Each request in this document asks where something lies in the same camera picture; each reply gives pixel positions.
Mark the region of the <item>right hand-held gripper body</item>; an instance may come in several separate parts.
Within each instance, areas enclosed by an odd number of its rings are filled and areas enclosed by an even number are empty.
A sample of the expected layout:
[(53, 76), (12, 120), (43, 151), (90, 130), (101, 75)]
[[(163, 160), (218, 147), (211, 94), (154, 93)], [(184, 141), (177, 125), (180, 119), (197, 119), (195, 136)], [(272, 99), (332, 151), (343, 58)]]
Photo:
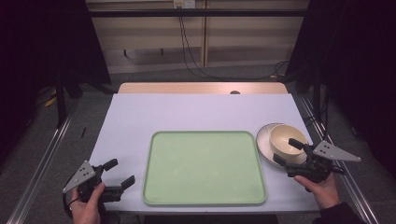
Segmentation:
[(288, 177), (297, 175), (306, 177), (314, 183), (320, 183), (327, 179), (330, 173), (343, 175), (345, 170), (333, 164), (334, 161), (354, 161), (360, 162), (361, 158), (340, 147), (323, 140), (316, 147), (304, 144), (303, 151), (306, 154), (306, 160), (302, 164), (286, 164)]

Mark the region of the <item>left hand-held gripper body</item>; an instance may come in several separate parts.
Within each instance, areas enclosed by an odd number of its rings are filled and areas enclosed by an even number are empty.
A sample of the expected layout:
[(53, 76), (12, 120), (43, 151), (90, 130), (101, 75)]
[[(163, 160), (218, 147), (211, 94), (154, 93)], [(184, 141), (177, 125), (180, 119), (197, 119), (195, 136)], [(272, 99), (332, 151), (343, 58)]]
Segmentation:
[[(88, 161), (84, 161), (65, 184), (63, 195), (77, 188), (79, 198), (86, 203), (91, 198), (94, 189), (102, 182), (104, 171), (103, 164), (93, 166)], [(99, 201), (103, 203), (119, 202), (123, 192), (121, 186), (105, 187)]]

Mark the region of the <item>cream bowl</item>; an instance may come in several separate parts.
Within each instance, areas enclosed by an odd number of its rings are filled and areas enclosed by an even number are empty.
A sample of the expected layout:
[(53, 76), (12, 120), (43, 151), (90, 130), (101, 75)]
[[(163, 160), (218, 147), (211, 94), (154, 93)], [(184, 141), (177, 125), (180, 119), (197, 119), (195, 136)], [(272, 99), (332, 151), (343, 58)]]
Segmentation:
[(305, 161), (306, 154), (302, 149), (297, 149), (289, 144), (291, 138), (304, 144), (308, 143), (305, 135), (297, 128), (287, 124), (276, 125), (271, 129), (269, 135), (271, 149), (287, 162), (301, 164)]

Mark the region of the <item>white plate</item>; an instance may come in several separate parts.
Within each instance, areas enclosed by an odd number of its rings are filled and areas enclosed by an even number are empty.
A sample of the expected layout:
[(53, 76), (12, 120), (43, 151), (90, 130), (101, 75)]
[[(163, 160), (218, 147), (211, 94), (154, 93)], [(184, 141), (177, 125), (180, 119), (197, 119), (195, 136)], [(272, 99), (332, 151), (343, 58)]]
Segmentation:
[(270, 123), (263, 126), (256, 136), (256, 143), (258, 146), (259, 151), (262, 153), (265, 159), (267, 159), (272, 164), (278, 165), (276, 162), (273, 161), (273, 155), (275, 154), (271, 149), (270, 142), (269, 142), (269, 135), (272, 128), (276, 125), (284, 124), (284, 123)]

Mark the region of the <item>person's left hand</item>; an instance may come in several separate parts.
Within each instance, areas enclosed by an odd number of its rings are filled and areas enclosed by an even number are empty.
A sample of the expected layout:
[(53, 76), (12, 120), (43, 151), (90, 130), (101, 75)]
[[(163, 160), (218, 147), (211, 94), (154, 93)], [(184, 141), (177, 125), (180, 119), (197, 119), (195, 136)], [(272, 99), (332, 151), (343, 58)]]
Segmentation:
[(74, 224), (100, 224), (101, 217), (98, 210), (98, 201), (105, 189), (105, 184), (99, 184), (87, 203), (84, 203), (78, 197), (78, 189), (72, 191), (72, 203), (70, 209)]

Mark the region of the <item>person's right hand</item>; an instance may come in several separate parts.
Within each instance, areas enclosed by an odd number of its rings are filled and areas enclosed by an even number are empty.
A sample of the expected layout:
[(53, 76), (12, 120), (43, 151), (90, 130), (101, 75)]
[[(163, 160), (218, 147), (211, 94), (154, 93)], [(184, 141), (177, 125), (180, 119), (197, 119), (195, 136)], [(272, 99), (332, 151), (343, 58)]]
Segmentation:
[(295, 176), (294, 180), (313, 193), (320, 210), (331, 208), (340, 203), (333, 174), (330, 174), (326, 180), (320, 183), (314, 183), (300, 175)]

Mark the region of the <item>white table mat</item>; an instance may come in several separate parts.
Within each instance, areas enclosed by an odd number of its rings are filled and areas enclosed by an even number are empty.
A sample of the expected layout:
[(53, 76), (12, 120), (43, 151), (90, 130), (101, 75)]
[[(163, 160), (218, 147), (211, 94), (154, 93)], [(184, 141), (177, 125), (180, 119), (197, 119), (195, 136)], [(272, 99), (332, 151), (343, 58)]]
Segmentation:
[(306, 130), (289, 94), (134, 94), (114, 95), (104, 125), (90, 157), (92, 164), (112, 159), (118, 165), (102, 179), (118, 184), (133, 175), (135, 183), (110, 211), (141, 215), (180, 214), (275, 214), (313, 212), (318, 206), (313, 195), (286, 171), (273, 165), (258, 150), (266, 200), (251, 205), (149, 205), (143, 200), (150, 142), (157, 132), (246, 131), (256, 143), (257, 132), (266, 124), (289, 124)]

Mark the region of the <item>black metal stand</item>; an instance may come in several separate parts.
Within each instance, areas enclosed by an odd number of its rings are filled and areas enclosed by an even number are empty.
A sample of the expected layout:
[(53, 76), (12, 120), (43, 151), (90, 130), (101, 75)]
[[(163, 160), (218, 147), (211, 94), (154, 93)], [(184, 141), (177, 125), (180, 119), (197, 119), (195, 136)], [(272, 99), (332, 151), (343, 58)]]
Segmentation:
[(313, 85), (313, 108), (314, 108), (314, 116), (316, 119), (320, 120), (320, 39), (321, 39), (321, 24), (318, 19), (317, 21), (317, 30), (316, 30), (316, 38), (317, 38), (317, 47), (316, 47), (316, 57), (315, 57), (315, 73), (314, 73), (314, 85)]
[(62, 82), (61, 74), (58, 74), (56, 77), (55, 89), (56, 89), (56, 99), (57, 99), (57, 108), (58, 108), (57, 127), (60, 128), (63, 125), (66, 118), (66, 107), (64, 101), (64, 85)]

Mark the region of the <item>green tray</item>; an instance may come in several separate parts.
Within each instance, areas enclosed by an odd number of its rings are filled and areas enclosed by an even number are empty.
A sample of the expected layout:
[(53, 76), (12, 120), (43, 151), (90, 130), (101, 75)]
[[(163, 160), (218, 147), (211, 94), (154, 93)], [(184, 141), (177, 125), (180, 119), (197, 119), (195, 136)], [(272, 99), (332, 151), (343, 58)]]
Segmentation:
[(246, 131), (157, 132), (143, 189), (149, 205), (251, 205), (267, 191), (254, 137)]

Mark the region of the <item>aluminium rail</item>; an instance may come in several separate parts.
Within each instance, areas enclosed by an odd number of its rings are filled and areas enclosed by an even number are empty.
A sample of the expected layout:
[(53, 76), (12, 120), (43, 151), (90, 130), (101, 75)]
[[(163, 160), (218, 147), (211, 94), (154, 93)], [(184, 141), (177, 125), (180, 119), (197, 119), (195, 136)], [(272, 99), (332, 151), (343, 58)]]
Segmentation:
[[(303, 97), (301, 99), (301, 103), (304, 107), (304, 111), (307, 113), (309, 120), (312, 122), (312, 125), (316, 130), (318, 138), (332, 143), (332, 139), (328, 134), (326, 134), (324, 124), (314, 115), (314, 107), (310, 100), (307, 97)], [(379, 224), (371, 205), (352, 176), (352, 173), (350, 173), (347, 164), (344, 161), (335, 161), (334, 163), (343, 168), (346, 172), (344, 175), (340, 175), (339, 178), (361, 219), (367, 224)]]
[(77, 106), (78, 101), (74, 101), (71, 103), (70, 108), (66, 110), (65, 117), (61, 121), (60, 125), (55, 129), (40, 163), (37, 165), (33, 176), (29, 180), (29, 184), (16, 203), (6, 224), (24, 223), (27, 214), (35, 200), (35, 197), (39, 192), (42, 182), (49, 170), (49, 166), (53, 161), (53, 157), (64, 139), (64, 135), (68, 130), (69, 124), (76, 112)]

